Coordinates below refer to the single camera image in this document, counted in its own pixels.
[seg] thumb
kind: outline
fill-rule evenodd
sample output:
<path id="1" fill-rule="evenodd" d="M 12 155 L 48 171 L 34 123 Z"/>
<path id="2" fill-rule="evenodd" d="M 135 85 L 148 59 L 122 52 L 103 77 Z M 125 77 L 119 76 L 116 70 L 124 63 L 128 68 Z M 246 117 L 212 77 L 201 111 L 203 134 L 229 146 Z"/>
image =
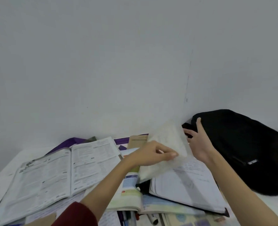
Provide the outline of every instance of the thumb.
<path id="1" fill-rule="evenodd" d="M 163 154 L 159 154 L 161 161 L 169 161 L 174 159 L 177 156 L 177 153 L 175 152 L 167 152 L 167 153 L 163 153 Z"/>

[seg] person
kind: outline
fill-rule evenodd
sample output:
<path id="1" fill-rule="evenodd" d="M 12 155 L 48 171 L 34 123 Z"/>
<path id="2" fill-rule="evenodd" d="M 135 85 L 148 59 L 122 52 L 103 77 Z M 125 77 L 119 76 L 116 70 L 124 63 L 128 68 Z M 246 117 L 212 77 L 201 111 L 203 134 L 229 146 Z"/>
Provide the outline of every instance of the person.
<path id="1" fill-rule="evenodd" d="M 241 226 L 278 226 L 278 216 L 240 179 L 221 154 L 213 147 L 202 124 L 197 119 L 198 132 L 190 134 L 188 142 L 194 157 L 209 168 Z M 151 141 L 128 155 L 80 203 L 72 203 L 52 226 L 98 225 L 103 212 L 130 169 L 168 161 L 178 153 L 156 141 Z"/>

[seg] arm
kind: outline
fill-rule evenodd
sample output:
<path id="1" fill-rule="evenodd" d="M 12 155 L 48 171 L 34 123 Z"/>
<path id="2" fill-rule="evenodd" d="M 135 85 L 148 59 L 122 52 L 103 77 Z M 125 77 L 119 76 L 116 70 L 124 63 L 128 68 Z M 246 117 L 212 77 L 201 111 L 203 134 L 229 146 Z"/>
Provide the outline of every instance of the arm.
<path id="1" fill-rule="evenodd" d="M 193 155 L 206 164 L 241 226 L 278 226 L 278 216 L 242 181 L 213 147 L 197 119 L 198 133 L 184 129 Z"/>
<path id="2" fill-rule="evenodd" d="M 87 195 L 81 203 L 87 206 L 100 220 L 120 183 L 126 174 L 134 167 L 149 166 L 161 161 L 175 158 L 177 152 L 156 141 L 151 141 L 128 155 Z"/>

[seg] wall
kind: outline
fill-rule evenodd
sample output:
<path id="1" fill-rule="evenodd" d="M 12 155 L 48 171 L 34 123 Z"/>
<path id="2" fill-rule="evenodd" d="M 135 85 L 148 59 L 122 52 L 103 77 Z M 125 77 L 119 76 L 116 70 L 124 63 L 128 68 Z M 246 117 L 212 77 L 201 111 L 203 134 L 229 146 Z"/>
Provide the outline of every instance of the wall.
<path id="1" fill-rule="evenodd" d="M 278 0 L 0 0 L 0 170 L 218 108 L 278 130 Z"/>

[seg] maroon sleeve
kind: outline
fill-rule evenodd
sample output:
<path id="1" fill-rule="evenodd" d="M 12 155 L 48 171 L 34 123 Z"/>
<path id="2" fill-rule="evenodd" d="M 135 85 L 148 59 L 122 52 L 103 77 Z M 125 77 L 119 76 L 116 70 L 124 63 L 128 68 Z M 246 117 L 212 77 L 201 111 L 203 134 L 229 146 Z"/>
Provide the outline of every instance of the maroon sleeve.
<path id="1" fill-rule="evenodd" d="M 51 226 L 98 226 L 96 217 L 85 205 L 73 202 Z"/>

